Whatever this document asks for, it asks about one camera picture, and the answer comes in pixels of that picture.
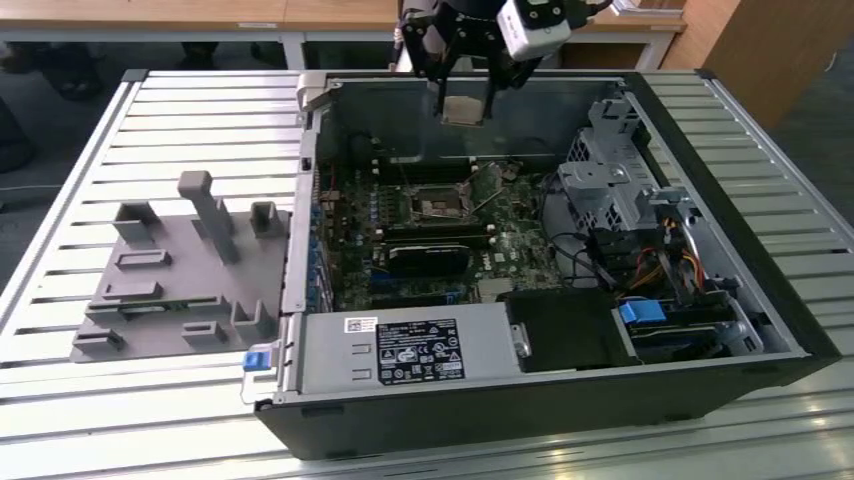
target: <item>regulatory symbols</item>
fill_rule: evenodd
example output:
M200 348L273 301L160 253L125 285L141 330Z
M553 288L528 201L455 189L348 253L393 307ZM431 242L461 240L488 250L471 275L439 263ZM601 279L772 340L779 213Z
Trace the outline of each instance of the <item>regulatory symbols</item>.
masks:
M383 349L379 354L379 363L395 363L395 351L392 349Z
M400 350L400 352L397 352L397 361L400 362L412 362L415 361L415 357L417 355L415 355L415 349L412 347Z

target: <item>electronic component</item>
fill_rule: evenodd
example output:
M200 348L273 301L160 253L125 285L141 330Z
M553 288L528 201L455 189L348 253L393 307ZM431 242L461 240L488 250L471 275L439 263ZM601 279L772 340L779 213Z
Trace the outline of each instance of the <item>electronic component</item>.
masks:
M639 362L611 317L612 300L600 290L536 290L503 295L511 324L523 324L531 355L524 372L592 369Z
M395 278L461 275L471 250L461 245L396 247L388 251L388 273Z
M663 322L667 317L657 300L628 300L619 306L624 323Z
M512 280L507 277L477 280L477 293L483 303L492 303L497 296L512 291Z

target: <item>floor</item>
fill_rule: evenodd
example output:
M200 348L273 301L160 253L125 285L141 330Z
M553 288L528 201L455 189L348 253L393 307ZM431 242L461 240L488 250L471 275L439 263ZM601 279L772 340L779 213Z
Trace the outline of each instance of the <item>floor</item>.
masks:
M60 185L77 159L128 68L170 69L181 59L176 44L108 44L96 49L105 93L85 103L62 101L37 73L0 74L0 97L38 148L36 160L0 174L0 289L17 266L50 206L57 188L4 191L5 187ZM221 69L268 68L249 56L248 44L221 44ZM784 122L771 132L788 156L854 222L854 42L838 54L834 68L814 82Z

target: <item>black cover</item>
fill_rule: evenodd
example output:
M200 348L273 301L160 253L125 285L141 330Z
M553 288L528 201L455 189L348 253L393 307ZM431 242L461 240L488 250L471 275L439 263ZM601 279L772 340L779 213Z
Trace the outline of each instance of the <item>black cover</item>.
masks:
M511 324L523 324L532 355L521 371L635 365L611 316L613 300L599 289L531 290L503 296Z

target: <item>gray plastic part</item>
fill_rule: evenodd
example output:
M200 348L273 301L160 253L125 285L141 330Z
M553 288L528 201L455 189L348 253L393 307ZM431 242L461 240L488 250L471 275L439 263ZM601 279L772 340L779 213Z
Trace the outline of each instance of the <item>gray plastic part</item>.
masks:
M228 341L222 327L214 321L184 323L181 337L196 348L217 346Z
M226 216L226 223L221 219L217 223L220 233L230 230L228 241L238 252L238 261L224 263L210 230L202 229L204 237L196 232L193 221L198 219L193 215L157 219L145 214L149 210L145 204L120 208L122 217L117 218L136 218L158 248L133 248L138 244L129 245L124 237L116 242L85 311L88 319L77 330L70 353L74 362L240 351L273 340L277 334L288 212L260 207L261 213L274 215L269 225L281 228L256 237L250 212L228 216L216 208L214 215ZM217 327L206 334L185 330L185 325L198 322ZM104 332L112 332L120 348L106 348L113 341L96 341Z
M230 239L233 224L225 204L210 196L212 182L210 174L204 170L184 172L177 181L177 193L196 207L198 220L222 263L236 263L240 256Z
M112 222L118 235L132 249L153 249L156 243L148 227L160 221L148 203L122 203Z
M157 282L108 283L101 292L106 300L160 298L162 287Z
M144 268L152 266L164 266L172 263L172 257L165 250L137 250L134 252L122 253L116 258L116 267L121 270L128 268Z
M108 328L92 327L86 331L77 331L73 342L86 355L110 354L124 347L121 337Z
M284 224L278 220L276 204L272 202L254 202L249 209L252 217L249 223L254 231L254 238L270 238L284 236Z
M260 301L254 303L250 317L242 310L242 306L238 303L233 304L230 326L240 338L249 343L261 341L276 333L276 322Z

